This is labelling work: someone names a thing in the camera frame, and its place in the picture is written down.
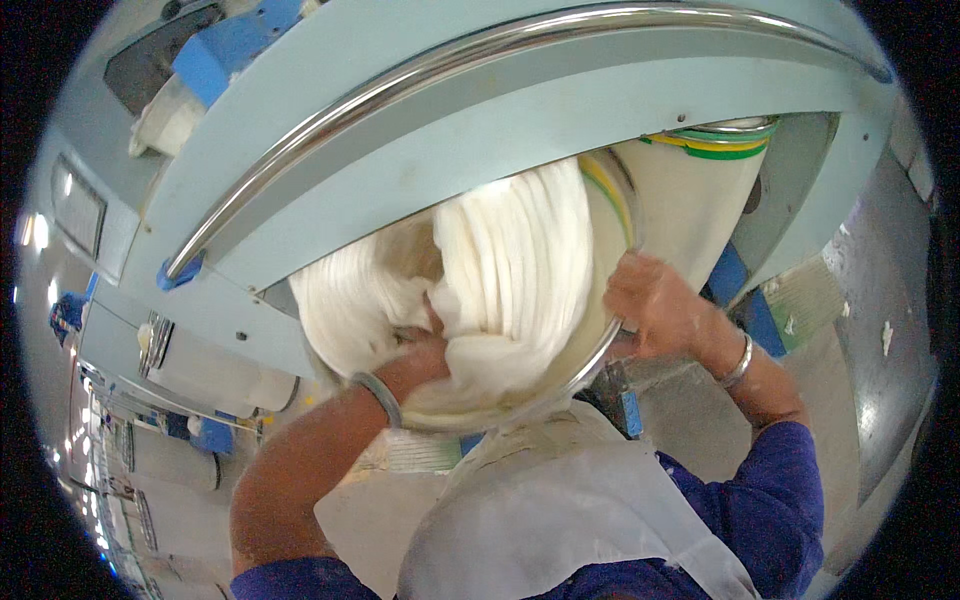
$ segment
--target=bangle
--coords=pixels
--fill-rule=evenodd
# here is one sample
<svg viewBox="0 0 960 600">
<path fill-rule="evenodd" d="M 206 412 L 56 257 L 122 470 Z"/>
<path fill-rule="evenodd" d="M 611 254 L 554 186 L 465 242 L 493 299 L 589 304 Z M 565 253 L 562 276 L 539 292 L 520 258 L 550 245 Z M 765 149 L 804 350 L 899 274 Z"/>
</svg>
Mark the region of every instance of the bangle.
<svg viewBox="0 0 960 600">
<path fill-rule="evenodd" d="M 750 334 L 746 331 L 742 331 L 742 333 L 743 337 L 747 338 L 747 347 L 743 350 L 743 357 L 740 358 L 740 362 L 736 364 L 736 367 L 733 368 L 733 371 L 720 380 L 720 385 L 723 386 L 725 390 L 728 390 L 734 385 L 740 383 L 740 380 L 743 379 L 743 375 L 747 372 L 747 368 L 750 367 L 750 359 L 754 355 L 753 338 L 751 338 Z"/>
<path fill-rule="evenodd" d="M 373 394 L 376 401 L 379 402 L 383 410 L 386 411 L 387 418 L 390 420 L 390 428 L 400 428 L 403 421 L 400 416 L 400 403 L 396 401 L 394 393 L 390 391 L 390 388 L 388 388 L 383 381 L 380 381 L 379 377 L 373 373 L 360 371 L 353 374 L 353 377 L 350 378 L 350 383 L 361 385 L 370 390 L 370 393 Z"/>
</svg>

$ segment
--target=bracelet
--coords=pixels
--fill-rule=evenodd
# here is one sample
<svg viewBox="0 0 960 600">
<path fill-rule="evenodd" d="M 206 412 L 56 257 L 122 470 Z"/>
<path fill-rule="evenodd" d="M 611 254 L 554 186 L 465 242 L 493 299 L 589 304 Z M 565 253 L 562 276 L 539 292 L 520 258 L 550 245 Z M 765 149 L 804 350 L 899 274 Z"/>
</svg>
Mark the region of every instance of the bracelet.
<svg viewBox="0 0 960 600">
<path fill-rule="evenodd" d="M 751 338 L 750 334 L 746 331 L 743 331 L 742 333 L 743 337 L 747 338 L 747 347 L 743 350 L 743 357 L 740 358 L 740 362 L 736 364 L 736 367 L 733 368 L 733 371 L 720 380 L 720 385 L 723 386 L 725 390 L 728 390 L 734 385 L 740 383 L 740 380 L 743 379 L 744 373 L 747 372 L 747 368 L 750 367 L 750 359 L 754 355 L 753 338 Z"/>
<path fill-rule="evenodd" d="M 350 383 L 361 385 L 373 394 L 373 397 L 376 398 L 376 401 L 380 403 L 380 406 L 383 407 L 383 410 L 387 413 L 387 418 L 390 419 L 390 428 L 399 429 L 403 418 L 400 416 L 400 403 L 396 401 L 396 396 L 390 391 L 390 388 L 387 387 L 385 383 L 380 381 L 380 378 L 370 372 L 360 371 L 353 374 L 353 377 L 350 378 Z"/>
</svg>

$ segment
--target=white apron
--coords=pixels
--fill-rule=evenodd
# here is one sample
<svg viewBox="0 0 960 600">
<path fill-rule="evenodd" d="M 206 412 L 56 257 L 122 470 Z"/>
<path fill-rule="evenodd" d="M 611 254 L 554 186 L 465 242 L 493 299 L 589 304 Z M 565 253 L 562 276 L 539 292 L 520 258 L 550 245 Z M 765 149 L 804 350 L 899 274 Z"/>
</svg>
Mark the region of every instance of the white apron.
<svg viewBox="0 0 960 600">
<path fill-rule="evenodd" d="M 488 434 L 450 473 L 400 568 L 400 600 L 518 600 L 587 564 L 661 558 L 711 598 L 758 598 L 750 575 L 644 441 L 589 404 Z"/>
</svg>

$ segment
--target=blue sleeve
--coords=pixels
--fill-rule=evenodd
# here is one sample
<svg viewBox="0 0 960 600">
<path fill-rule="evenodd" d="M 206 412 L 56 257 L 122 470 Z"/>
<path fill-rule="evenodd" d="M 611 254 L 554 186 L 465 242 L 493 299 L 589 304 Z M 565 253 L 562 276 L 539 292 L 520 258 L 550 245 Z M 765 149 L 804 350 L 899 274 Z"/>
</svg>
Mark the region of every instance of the blue sleeve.
<svg viewBox="0 0 960 600">
<path fill-rule="evenodd" d="M 237 600 L 379 600 L 370 588 L 333 557 L 304 557 L 262 564 L 230 582 Z"/>
<path fill-rule="evenodd" d="M 805 426 L 767 428 L 724 483 L 704 484 L 666 455 L 660 463 L 764 598 L 803 594 L 824 561 L 824 492 Z"/>
</svg>

